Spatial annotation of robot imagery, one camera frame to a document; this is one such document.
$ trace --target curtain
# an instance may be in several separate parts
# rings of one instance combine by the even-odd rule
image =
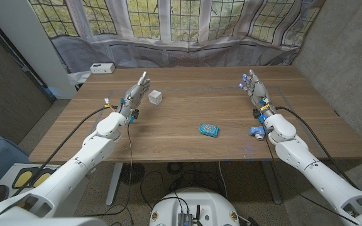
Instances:
[[[68,74],[289,65],[322,1],[29,0]]]

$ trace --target white cube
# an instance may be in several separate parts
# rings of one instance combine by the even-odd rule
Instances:
[[[162,97],[162,93],[157,91],[157,90],[153,90],[151,91],[151,93],[149,94],[149,101],[152,104],[156,104],[158,105],[161,101],[162,101],[163,97]]]

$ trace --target table top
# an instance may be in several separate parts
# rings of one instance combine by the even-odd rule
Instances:
[[[149,93],[158,90],[163,100],[158,105],[152,104],[146,94],[138,107],[139,118],[129,126],[134,162],[272,159],[265,141],[248,136],[251,126],[260,126],[253,118],[250,98],[238,88],[242,74],[249,69],[265,84],[273,104],[298,113],[333,158],[362,159],[360,138],[293,66],[132,68],[115,69],[109,75],[91,75],[29,159],[32,162],[46,160],[85,116],[104,105],[104,98],[118,105],[125,91],[144,71],[151,79]],[[81,148],[85,137],[110,112],[111,109],[106,109],[84,122],[52,162],[69,160]],[[312,154],[326,158],[301,122],[284,110],[278,112],[297,128],[297,134],[308,144]],[[203,123],[219,126],[218,137],[202,135],[199,126]],[[131,160],[127,131],[122,133],[106,161]],[[271,149],[277,158],[274,145]]]

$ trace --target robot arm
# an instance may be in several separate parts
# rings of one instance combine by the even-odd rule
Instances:
[[[114,151],[121,137],[121,128],[132,117],[143,95],[149,90],[150,81],[146,72],[139,82],[125,95],[125,101],[117,112],[98,123],[96,130],[82,144],[82,148],[69,161],[59,167],[40,186],[0,202],[0,219],[21,217],[53,217],[58,206],[68,197],[82,178],[95,165]]]
[[[259,110],[259,121],[271,131],[268,137],[276,146],[277,156],[299,170],[335,212],[362,225],[362,191],[352,187],[309,151],[308,145],[296,135],[293,124],[277,113],[265,86],[252,70],[249,76],[243,75],[243,81],[240,87],[248,93]],[[344,218],[341,220],[345,225],[355,225]]]

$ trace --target window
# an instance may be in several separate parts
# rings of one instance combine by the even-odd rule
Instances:
[[[243,0],[213,0],[209,40],[233,35],[234,27],[243,10]]]
[[[127,0],[135,37],[160,39],[157,0]]]
[[[284,45],[300,46],[302,44],[305,33],[308,31],[308,28],[311,26],[319,12],[319,8],[308,9],[309,3],[302,2],[301,17],[289,30],[287,30],[287,33],[285,33],[285,36],[283,37]]]
[[[171,40],[198,41],[199,0],[171,0]]]
[[[64,0],[30,0],[30,4],[50,38],[78,36]]]
[[[82,2],[93,35],[116,34],[116,27],[104,0],[82,0]]]
[[[290,11],[295,0],[269,0],[255,21],[251,37],[271,43],[276,27]]]

